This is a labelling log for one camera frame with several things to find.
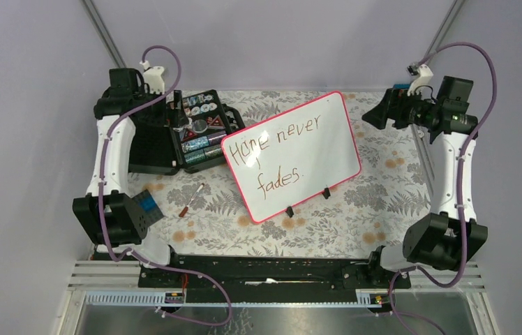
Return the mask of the whiteboard marker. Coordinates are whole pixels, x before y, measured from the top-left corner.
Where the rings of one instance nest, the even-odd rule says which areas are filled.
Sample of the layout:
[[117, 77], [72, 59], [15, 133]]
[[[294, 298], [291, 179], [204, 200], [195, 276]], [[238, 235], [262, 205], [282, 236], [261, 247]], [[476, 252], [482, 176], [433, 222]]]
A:
[[186, 209], [188, 209], [193, 201], [196, 199], [196, 197], [199, 195], [199, 193], [202, 191], [202, 189], [205, 187], [205, 183], [201, 183], [198, 188], [195, 190], [195, 192], [192, 194], [190, 200], [188, 201], [187, 205], [185, 206]]

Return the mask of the pink framed whiteboard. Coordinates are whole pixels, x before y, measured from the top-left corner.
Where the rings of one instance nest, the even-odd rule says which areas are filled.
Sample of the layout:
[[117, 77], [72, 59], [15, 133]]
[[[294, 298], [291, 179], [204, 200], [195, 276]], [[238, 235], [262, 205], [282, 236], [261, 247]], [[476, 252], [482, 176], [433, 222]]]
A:
[[287, 212], [361, 172], [339, 91], [228, 135], [221, 149], [254, 223]]

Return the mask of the brown marker cap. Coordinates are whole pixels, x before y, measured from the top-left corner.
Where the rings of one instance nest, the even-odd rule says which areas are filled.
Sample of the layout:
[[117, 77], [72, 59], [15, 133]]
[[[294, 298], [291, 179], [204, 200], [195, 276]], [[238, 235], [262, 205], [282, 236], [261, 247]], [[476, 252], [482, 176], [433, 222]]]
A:
[[181, 210], [181, 212], [179, 213], [179, 218], [183, 218], [183, 217], [186, 215], [186, 213], [188, 212], [188, 210], [189, 210], [189, 207], [188, 207], [188, 206], [185, 206], [185, 207]]

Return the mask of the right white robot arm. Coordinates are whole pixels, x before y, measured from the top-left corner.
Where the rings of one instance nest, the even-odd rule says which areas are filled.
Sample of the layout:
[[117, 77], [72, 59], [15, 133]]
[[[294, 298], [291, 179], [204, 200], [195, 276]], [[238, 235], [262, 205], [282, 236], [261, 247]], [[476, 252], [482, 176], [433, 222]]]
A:
[[407, 85], [395, 85], [367, 112], [363, 121], [383, 130], [388, 121], [396, 129], [421, 126], [427, 130], [434, 181], [429, 214], [412, 224], [399, 246], [380, 247], [378, 260], [365, 269], [369, 284], [381, 288], [393, 271], [428, 265], [460, 271], [485, 244], [488, 229], [477, 222], [472, 204], [472, 155], [478, 119], [467, 113], [474, 82], [446, 76], [434, 100], [412, 95]]

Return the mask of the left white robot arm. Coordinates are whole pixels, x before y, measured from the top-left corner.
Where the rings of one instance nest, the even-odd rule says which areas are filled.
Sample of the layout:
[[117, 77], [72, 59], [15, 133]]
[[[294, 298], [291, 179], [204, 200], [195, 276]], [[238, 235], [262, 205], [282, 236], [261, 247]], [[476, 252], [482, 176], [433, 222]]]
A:
[[149, 190], [128, 192], [131, 147], [137, 133], [132, 119], [140, 112], [165, 111], [165, 95], [151, 94], [149, 78], [134, 68], [113, 68], [110, 85], [94, 106], [98, 144], [86, 194], [73, 200], [73, 213], [101, 253], [114, 261], [129, 256], [155, 269], [166, 287], [181, 280], [172, 249], [157, 240], [150, 228], [164, 217]]

